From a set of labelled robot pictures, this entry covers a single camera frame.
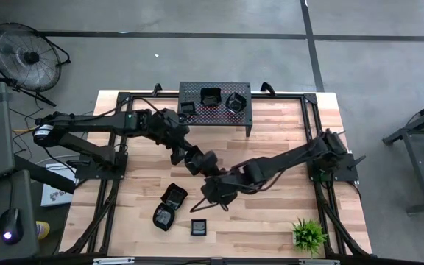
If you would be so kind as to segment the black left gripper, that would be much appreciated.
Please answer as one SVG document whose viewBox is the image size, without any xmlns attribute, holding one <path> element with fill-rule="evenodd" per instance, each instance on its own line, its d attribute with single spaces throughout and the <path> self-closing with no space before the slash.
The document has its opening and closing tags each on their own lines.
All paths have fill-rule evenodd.
<svg viewBox="0 0 424 265">
<path fill-rule="evenodd" d="M 177 165 L 192 150 L 199 150 L 197 145 L 187 142 L 185 136 L 190 129 L 187 124 L 180 123 L 180 118 L 174 110 L 164 108 L 160 111 L 160 117 L 164 126 L 160 142 L 172 151 L 170 155 L 172 165 Z"/>
</svg>

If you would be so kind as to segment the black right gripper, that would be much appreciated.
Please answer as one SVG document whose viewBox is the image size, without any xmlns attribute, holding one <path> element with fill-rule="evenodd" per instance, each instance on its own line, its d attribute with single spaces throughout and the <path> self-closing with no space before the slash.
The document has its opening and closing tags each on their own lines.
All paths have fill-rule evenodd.
<svg viewBox="0 0 424 265">
<path fill-rule="evenodd" d="M 218 158 L 213 151 L 204 154 L 202 163 L 198 166 L 198 170 L 193 173 L 193 184 L 202 185 L 201 192 L 209 203 L 216 203 L 222 207 L 227 207 L 236 199 L 236 189 L 222 182 L 222 177 L 229 174 L 225 168 L 217 166 Z"/>
</svg>

